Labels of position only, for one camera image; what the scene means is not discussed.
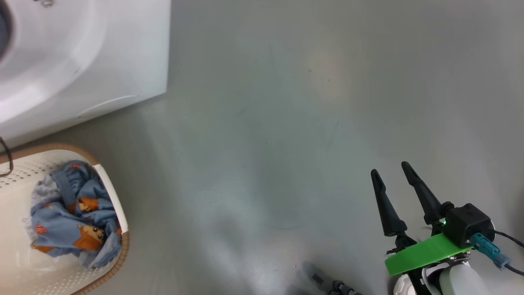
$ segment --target green bracket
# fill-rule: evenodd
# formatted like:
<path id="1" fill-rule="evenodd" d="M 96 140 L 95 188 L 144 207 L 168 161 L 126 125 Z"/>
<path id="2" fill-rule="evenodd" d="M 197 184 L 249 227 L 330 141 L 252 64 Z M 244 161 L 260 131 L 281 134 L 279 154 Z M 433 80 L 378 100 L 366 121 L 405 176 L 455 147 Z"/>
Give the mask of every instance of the green bracket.
<path id="1" fill-rule="evenodd" d="M 389 275 L 395 276 L 450 258 L 469 249 L 472 249 L 472 247 L 459 248 L 446 235 L 438 234 L 398 252 L 386 259 L 385 263 Z"/>

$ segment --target laundry basket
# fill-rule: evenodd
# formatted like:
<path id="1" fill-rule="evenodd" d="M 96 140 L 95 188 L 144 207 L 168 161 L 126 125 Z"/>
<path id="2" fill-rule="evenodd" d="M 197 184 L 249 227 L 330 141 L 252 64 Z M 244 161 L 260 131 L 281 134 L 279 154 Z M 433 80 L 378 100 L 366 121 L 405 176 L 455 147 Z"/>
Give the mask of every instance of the laundry basket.
<path id="1" fill-rule="evenodd" d="M 120 269 L 129 249 L 127 221 L 111 181 L 88 152 L 68 144 L 45 144 L 12 153 L 14 170 L 0 178 L 0 294 L 87 294 L 111 279 Z M 98 172 L 113 202 L 122 228 L 122 250 L 103 268 L 87 270 L 69 254 L 52 258 L 30 248 L 24 229 L 30 196 L 46 174 L 72 160 L 90 163 Z M 9 171 L 9 158 L 0 155 L 0 171 Z"/>

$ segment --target clothing tag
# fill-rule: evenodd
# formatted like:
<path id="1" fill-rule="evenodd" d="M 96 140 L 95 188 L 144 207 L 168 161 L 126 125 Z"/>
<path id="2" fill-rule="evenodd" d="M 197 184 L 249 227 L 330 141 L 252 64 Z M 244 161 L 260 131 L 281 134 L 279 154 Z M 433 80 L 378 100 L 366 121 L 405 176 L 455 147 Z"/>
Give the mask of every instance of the clothing tag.
<path id="1" fill-rule="evenodd" d="M 27 238 L 32 243 L 38 238 L 38 235 L 36 234 L 35 230 L 32 227 L 31 224 L 31 217 L 22 218 L 22 227 L 24 228 L 24 231 L 26 232 Z"/>

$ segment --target bathroom floor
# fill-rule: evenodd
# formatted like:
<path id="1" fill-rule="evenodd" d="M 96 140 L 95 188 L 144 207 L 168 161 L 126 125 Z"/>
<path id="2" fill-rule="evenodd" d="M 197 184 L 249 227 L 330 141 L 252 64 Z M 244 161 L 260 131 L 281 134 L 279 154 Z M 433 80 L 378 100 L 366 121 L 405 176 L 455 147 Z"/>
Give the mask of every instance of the bathroom floor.
<path id="1" fill-rule="evenodd" d="M 523 238 L 523 8 L 174 1 L 168 92 L 43 139 L 97 155 L 129 221 L 128 259 L 93 294 L 315 295 L 312 269 L 387 294 L 373 168 L 429 235 L 401 161 Z M 472 265 L 492 291 L 524 287 Z"/>

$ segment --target clothing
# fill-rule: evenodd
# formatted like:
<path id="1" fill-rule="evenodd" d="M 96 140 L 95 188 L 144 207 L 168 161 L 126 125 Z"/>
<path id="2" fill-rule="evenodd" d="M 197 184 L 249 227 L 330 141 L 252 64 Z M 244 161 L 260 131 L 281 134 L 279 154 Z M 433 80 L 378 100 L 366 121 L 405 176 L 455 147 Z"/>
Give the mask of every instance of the clothing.
<path id="1" fill-rule="evenodd" d="M 33 208 L 37 204 L 58 202 L 61 198 L 57 183 L 51 175 L 47 175 L 42 181 L 38 182 L 31 194 L 31 207 Z"/>
<path id="2" fill-rule="evenodd" d="M 38 238 L 31 247 L 52 257 L 74 254 L 86 268 L 109 263 L 122 247 L 121 230 L 98 175 L 89 165 L 72 161 L 50 178 L 32 194 L 31 222 Z"/>

